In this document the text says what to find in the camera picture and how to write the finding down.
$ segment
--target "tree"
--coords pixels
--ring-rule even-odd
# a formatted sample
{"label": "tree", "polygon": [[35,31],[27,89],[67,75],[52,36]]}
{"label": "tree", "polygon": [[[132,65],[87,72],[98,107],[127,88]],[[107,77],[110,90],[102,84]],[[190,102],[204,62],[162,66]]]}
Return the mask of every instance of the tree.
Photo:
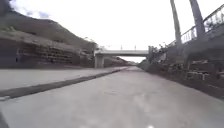
{"label": "tree", "polygon": [[175,27],[175,36],[176,36],[176,45],[180,45],[182,43],[181,41],[181,33],[180,33],[180,23],[177,15],[176,6],[174,3],[174,0],[170,0],[170,4],[172,7],[173,12],[173,20],[174,20],[174,27]]}
{"label": "tree", "polygon": [[190,4],[191,4],[193,16],[194,16],[194,22],[196,25],[197,37],[201,38],[205,35],[205,27],[204,27],[201,11],[200,11],[197,0],[190,0]]}

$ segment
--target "bridge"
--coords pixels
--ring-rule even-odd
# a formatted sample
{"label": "bridge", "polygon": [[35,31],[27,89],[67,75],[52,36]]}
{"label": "bridge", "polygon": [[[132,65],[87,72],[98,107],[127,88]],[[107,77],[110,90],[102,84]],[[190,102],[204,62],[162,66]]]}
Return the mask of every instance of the bridge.
{"label": "bridge", "polygon": [[151,47],[148,46],[148,50],[139,50],[137,46],[129,47],[129,49],[124,49],[125,47],[122,45],[115,46],[101,46],[97,50],[94,51],[95,57],[95,68],[103,68],[104,67],[104,57],[105,56],[133,56],[133,57],[147,57],[151,51]]}

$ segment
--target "overcast sky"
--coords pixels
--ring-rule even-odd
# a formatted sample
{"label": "overcast sky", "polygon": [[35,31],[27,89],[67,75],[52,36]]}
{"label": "overcast sky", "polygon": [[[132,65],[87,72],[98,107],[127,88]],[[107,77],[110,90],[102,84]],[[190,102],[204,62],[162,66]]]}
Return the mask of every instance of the overcast sky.
{"label": "overcast sky", "polygon": [[[175,0],[181,32],[194,25],[189,0]],[[223,0],[198,0],[203,17]],[[170,0],[16,0],[23,14],[46,13],[75,35],[100,45],[124,45],[147,49],[147,45],[169,44],[175,39]]]}

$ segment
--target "asphalt road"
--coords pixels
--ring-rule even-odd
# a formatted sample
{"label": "asphalt road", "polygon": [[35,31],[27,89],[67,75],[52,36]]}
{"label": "asphalt road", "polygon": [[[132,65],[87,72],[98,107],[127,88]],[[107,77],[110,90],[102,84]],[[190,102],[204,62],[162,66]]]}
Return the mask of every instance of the asphalt road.
{"label": "asphalt road", "polygon": [[62,69],[0,70],[0,90],[71,80],[83,76],[106,73],[120,68],[123,67],[104,68],[104,69],[66,69],[66,70]]}
{"label": "asphalt road", "polygon": [[2,103],[10,128],[222,128],[224,102],[140,69]]}

